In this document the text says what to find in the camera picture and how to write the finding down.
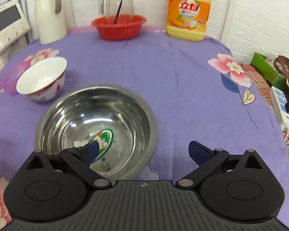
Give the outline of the purple floral tablecloth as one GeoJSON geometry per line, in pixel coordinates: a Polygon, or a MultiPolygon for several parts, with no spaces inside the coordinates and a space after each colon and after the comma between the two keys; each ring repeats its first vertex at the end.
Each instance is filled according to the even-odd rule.
{"type": "Polygon", "coordinates": [[[34,41],[7,68],[37,54],[67,62],[61,95],[90,85],[118,85],[141,96],[158,125],[158,142],[139,180],[177,181],[196,163],[188,145],[242,154],[254,149],[285,192],[278,218],[289,227],[289,156],[271,107],[254,85],[238,85],[209,65],[229,49],[214,39],[189,42],[162,32],[141,32],[128,41],[106,41],[95,32],[76,33],[48,46],[34,41]]]}

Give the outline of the white power strip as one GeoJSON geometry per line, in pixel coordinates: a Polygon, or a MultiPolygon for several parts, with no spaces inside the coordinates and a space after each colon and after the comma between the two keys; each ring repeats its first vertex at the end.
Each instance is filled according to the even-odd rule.
{"type": "Polygon", "coordinates": [[[289,132],[289,113],[286,110],[287,100],[285,94],[280,89],[272,86],[269,90],[269,95],[279,126],[282,130],[289,132]]]}

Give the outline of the brown sandal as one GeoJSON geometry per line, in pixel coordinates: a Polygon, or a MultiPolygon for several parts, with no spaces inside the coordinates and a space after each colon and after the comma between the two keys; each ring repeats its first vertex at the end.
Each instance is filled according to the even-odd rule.
{"type": "Polygon", "coordinates": [[[274,67],[279,74],[289,80],[289,59],[287,57],[278,55],[274,60],[274,67]]]}

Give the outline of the white ceramic patterned bowl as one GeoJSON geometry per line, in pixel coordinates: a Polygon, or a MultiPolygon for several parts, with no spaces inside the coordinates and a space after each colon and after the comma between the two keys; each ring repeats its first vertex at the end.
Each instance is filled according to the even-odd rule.
{"type": "Polygon", "coordinates": [[[36,103],[52,100],[63,89],[67,60],[63,57],[44,59],[28,68],[18,79],[17,93],[36,103]]]}

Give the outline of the yellow dish soap bottle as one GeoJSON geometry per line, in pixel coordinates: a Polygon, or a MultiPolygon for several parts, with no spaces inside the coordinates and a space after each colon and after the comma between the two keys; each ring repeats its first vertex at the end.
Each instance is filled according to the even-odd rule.
{"type": "Polygon", "coordinates": [[[212,0],[169,0],[166,33],[170,37],[200,42],[206,34],[212,0]]]}

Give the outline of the purple translucent plastic bowl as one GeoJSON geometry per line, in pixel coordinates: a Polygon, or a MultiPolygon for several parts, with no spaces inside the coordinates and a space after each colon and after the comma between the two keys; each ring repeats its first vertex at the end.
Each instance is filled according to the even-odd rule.
{"type": "Polygon", "coordinates": [[[17,93],[17,82],[20,76],[30,67],[29,61],[13,65],[0,78],[0,87],[8,94],[17,93]]]}

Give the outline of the black stirring stick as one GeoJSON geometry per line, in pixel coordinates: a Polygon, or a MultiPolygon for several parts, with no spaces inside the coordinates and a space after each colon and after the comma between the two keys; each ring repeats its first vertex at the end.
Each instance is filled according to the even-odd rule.
{"type": "Polygon", "coordinates": [[[131,20],[134,15],[133,0],[118,0],[118,7],[115,13],[115,19],[113,24],[123,22],[123,19],[127,21],[131,20]]]}

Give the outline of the white thermos jug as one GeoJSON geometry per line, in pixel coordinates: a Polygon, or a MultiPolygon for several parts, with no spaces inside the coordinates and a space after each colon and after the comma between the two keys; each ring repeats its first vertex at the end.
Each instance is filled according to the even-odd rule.
{"type": "Polygon", "coordinates": [[[35,0],[34,18],[41,44],[54,43],[67,36],[62,0],[35,0]]]}

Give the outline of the stainless steel bowl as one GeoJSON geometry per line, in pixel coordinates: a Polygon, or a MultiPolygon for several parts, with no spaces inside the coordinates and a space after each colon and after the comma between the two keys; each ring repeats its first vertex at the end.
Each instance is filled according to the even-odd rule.
{"type": "Polygon", "coordinates": [[[92,141],[100,145],[90,168],[111,182],[147,172],[158,139],[151,107],[114,85],[86,87],[62,96],[37,125],[34,148],[54,155],[92,141]]]}

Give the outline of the white water dispenser appliance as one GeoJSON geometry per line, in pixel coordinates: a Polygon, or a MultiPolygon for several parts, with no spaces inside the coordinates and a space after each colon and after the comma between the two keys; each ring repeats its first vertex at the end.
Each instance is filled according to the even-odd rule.
{"type": "Polygon", "coordinates": [[[0,5],[0,69],[28,45],[31,28],[18,0],[0,5]]]}

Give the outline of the red plastic colander basket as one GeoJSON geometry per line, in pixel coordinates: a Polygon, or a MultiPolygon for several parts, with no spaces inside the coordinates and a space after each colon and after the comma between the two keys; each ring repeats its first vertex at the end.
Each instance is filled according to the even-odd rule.
{"type": "Polygon", "coordinates": [[[94,26],[101,38],[110,41],[128,40],[136,37],[142,25],[147,19],[142,15],[119,15],[117,23],[114,24],[115,16],[106,18],[105,16],[94,19],[91,25],[94,26]]]}

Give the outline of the green cardboard box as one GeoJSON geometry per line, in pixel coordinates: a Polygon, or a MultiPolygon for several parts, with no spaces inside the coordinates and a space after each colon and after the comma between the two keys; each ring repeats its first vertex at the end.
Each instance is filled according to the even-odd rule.
{"type": "Polygon", "coordinates": [[[286,78],[272,68],[266,59],[266,56],[256,52],[251,60],[251,65],[265,78],[269,85],[283,90],[287,87],[286,78]]]}

